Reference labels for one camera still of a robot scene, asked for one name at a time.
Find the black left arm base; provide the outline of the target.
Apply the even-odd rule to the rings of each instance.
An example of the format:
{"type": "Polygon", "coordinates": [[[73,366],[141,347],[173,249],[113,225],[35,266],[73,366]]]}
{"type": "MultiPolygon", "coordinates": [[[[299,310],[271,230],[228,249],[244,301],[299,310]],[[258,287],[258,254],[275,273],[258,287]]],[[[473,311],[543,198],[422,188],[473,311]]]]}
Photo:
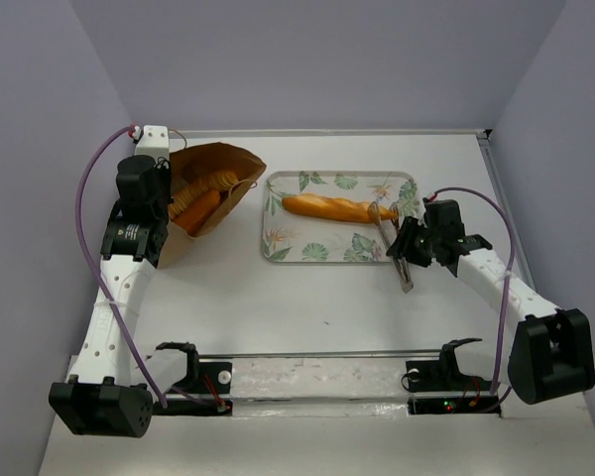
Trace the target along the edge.
{"type": "Polygon", "coordinates": [[[202,360],[192,343],[163,342],[150,363],[166,391],[167,406],[155,400],[159,417],[231,417],[232,364],[202,360]]]}

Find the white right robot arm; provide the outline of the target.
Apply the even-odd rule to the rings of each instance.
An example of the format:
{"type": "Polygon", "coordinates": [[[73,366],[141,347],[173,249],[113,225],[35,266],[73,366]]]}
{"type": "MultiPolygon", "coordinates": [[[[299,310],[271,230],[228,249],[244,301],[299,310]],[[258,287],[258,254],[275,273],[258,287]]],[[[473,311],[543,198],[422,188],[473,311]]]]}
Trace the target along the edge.
{"type": "Polygon", "coordinates": [[[499,317],[494,344],[467,337],[443,346],[436,376],[444,387],[481,377],[492,391],[505,385],[528,405],[594,388],[588,317],[540,296],[487,239],[467,233],[456,201],[429,201],[422,218],[405,218],[387,254],[402,267],[442,266],[499,317]]]}

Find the metal tongs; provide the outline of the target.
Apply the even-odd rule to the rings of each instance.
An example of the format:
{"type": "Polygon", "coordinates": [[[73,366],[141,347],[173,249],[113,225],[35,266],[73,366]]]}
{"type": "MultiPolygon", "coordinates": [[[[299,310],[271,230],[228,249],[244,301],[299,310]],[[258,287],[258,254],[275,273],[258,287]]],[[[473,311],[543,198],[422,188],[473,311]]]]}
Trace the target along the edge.
{"type": "Polygon", "coordinates": [[[404,258],[398,258],[391,255],[389,250],[395,244],[399,233],[400,220],[398,207],[393,203],[389,211],[394,215],[393,218],[385,220],[382,216],[381,205],[377,201],[372,201],[368,205],[368,216],[371,222],[377,227],[386,255],[393,263],[399,276],[402,291],[407,294],[414,288],[414,281],[407,261],[404,258]]]}

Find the floral leaf-print tray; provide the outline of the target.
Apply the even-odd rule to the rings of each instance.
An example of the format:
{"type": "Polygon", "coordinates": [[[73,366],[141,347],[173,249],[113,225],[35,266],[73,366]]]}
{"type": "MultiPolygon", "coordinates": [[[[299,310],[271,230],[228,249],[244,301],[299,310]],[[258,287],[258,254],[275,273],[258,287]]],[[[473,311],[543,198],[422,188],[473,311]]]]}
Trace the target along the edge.
{"type": "Polygon", "coordinates": [[[262,252],[284,264],[387,262],[403,219],[420,212],[404,172],[277,172],[265,184],[262,252]]]}

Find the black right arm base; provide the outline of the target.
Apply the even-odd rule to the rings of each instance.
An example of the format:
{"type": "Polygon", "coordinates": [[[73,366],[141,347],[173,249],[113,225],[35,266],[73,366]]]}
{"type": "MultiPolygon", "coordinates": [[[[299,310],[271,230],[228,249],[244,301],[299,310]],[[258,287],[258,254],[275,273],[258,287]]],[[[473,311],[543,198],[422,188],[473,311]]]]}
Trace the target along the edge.
{"type": "Polygon", "coordinates": [[[411,416],[502,414],[502,399],[490,393],[491,380],[462,373],[457,362],[457,350],[469,350],[479,342],[480,338],[453,339],[442,345],[437,357],[406,362],[401,385],[410,395],[411,416]]]}

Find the brown paper bag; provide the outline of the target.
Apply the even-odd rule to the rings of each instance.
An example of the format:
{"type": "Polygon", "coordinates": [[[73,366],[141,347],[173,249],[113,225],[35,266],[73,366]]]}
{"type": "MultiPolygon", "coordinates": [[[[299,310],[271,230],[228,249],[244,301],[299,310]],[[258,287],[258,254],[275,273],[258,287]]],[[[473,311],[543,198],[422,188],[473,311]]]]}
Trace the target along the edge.
{"type": "Polygon", "coordinates": [[[159,267],[179,261],[257,186],[267,165],[250,151],[222,142],[191,146],[170,154],[173,202],[168,238],[159,267]]]}

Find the fake baguette bread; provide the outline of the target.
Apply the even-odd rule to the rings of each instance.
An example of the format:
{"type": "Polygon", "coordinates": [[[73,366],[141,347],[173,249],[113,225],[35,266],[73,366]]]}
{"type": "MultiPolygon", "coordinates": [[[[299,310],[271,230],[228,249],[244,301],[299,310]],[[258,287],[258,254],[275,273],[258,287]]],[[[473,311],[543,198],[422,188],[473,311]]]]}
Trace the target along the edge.
{"type": "Polygon", "coordinates": [[[295,215],[362,224],[371,223],[368,216],[369,203],[312,193],[289,195],[282,199],[283,209],[295,215]]]}

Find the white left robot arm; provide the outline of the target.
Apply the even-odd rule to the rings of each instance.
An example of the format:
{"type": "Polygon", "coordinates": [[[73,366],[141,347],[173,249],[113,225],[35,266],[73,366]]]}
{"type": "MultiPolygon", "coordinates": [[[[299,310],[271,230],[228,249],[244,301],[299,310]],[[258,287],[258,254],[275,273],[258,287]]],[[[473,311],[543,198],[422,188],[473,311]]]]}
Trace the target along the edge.
{"type": "Polygon", "coordinates": [[[119,197],[107,220],[100,260],[89,266],[99,291],[86,336],[49,403],[76,435],[142,437],[164,392],[133,335],[168,237],[172,174],[165,157],[137,155],[117,166],[119,197]]]}

